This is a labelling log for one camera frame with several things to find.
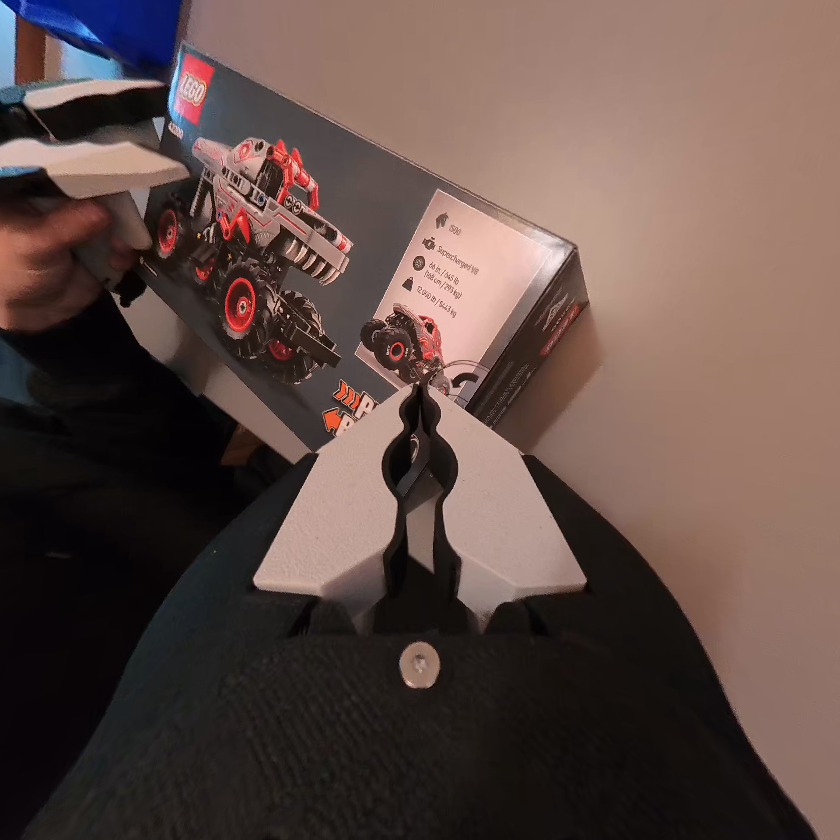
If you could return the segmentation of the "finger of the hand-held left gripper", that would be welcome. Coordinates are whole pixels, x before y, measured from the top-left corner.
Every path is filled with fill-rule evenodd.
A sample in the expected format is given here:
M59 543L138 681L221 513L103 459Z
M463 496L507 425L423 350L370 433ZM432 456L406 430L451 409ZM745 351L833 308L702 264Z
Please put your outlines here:
M29 89L23 107L53 139L70 141L162 118L168 100L169 88L157 80L77 80Z
M93 198L182 182L157 130L99 130L69 142L14 139L1 147L1 196Z

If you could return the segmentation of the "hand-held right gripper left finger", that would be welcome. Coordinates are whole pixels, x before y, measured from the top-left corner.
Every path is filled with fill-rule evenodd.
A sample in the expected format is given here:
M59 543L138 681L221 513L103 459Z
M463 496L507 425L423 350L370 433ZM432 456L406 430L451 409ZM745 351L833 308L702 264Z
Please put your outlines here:
M262 592L341 605L353 624L404 579L399 484L413 467L421 393L407 386L318 452L253 578Z

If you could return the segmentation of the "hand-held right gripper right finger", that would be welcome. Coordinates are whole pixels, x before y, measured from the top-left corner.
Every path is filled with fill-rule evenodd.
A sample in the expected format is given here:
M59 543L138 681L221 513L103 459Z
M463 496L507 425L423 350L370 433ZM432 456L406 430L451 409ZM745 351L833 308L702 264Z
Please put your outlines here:
M433 560L446 602L484 629L500 605L582 592L586 577L525 456L436 390L422 390L435 503Z

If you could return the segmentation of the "monster truck toy box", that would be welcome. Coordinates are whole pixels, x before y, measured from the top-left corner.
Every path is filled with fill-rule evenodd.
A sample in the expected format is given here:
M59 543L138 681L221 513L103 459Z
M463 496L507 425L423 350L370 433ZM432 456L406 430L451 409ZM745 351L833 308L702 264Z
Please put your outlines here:
M427 384L495 427L589 300L579 249L183 45L142 272L314 451Z

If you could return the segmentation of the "person's left forearm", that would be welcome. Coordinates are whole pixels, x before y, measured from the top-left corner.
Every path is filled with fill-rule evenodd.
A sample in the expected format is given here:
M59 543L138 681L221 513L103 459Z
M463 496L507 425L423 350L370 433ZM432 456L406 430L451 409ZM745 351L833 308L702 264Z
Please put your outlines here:
M245 466L224 466L233 425L140 345L107 292L48 330L3 330L2 348L28 366L27 401L2 395L8 488L113 473L226 505L256 498L291 469L267 445Z

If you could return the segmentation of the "person's left hand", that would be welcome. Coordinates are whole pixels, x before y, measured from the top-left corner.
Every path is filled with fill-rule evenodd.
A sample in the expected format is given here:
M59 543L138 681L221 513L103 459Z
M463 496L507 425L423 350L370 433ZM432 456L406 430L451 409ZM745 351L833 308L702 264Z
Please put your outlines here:
M104 235L108 263L128 270L138 252L111 235L107 210L94 201L60 200L47 212L26 201L1 205L1 328L41 333L75 318L99 299L100 281L74 249Z

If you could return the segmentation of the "wooden post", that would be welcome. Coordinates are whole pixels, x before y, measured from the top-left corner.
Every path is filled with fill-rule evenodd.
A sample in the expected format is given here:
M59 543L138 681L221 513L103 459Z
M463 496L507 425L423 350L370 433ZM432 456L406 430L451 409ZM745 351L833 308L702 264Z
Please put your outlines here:
M22 86L46 79L47 33L25 18L15 16L14 84Z

